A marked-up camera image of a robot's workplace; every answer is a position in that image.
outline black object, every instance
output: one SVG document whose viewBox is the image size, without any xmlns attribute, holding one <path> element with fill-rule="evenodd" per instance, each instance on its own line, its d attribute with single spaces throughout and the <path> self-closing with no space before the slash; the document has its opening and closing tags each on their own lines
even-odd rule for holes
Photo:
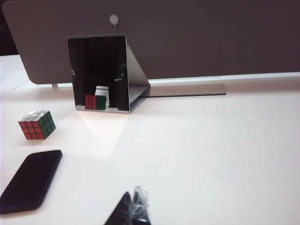
<svg viewBox="0 0 300 225">
<path fill-rule="evenodd" d="M 110 108 L 129 111 L 125 36 L 68 38 L 75 105 L 106 86 Z"/>
<path fill-rule="evenodd" d="M 119 203 L 117 204 L 116 208 L 108 218 L 105 225 L 126 225 L 128 224 L 128 211 L 130 207 L 130 194 L 126 192 Z"/>
<path fill-rule="evenodd" d="M 151 225 L 143 204 L 138 192 L 133 201 L 126 192 L 104 225 Z"/>
<path fill-rule="evenodd" d="M 60 150 L 28 155 L 0 198 L 0 214 L 38 208 L 43 203 L 61 156 Z"/>
</svg>

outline phone screen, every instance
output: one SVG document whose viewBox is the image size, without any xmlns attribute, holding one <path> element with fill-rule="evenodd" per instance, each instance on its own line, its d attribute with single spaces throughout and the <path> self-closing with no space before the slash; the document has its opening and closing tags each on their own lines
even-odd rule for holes
<svg viewBox="0 0 300 225">
<path fill-rule="evenodd" d="M 60 150 L 27 156 L 0 198 L 0 214 L 38 208 L 45 198 L 61 156 Z"/>
</svg>

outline clear plastic object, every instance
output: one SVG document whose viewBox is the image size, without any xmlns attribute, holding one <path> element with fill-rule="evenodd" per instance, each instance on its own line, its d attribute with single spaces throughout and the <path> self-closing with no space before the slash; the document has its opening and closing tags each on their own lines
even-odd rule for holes
<svg viewBox="0 0 300 225">
<path fill-rule="evenodd" d="M 145 186 L 135 187 L 131 200 L 129 192 L 126 192 L 105 225 L 151 225 L 147 208 L 148 192 Z"/>
<path fill-rule="evenodd" d="M 150 224 L 147 213 L 148 207 L 148 192 L 146 187 L 135 187 L 133 199 L 129 207 L 129 219 L 132 224 L 135 224 L 134 221 Z"/>
</svg>

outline white desk surface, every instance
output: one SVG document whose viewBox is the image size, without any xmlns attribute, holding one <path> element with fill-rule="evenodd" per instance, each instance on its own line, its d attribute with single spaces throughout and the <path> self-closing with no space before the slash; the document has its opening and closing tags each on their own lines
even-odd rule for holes
<svg viewBox="0 0 300 225">
<path fill-rule="evenodd" d="M 18 56 L 0 62 L 1 193 L 28 154 L 63 152 L 43 205 L 2 225 L 101 225 L 140 184 L 153 225 L 300 224 L 299 80 L 140 99 L 124 115 L 76 111 L 71 87 L 31 83 Z M 44 141 L 17 123 L 32 110 L 57 125 Z"/>
</svg>

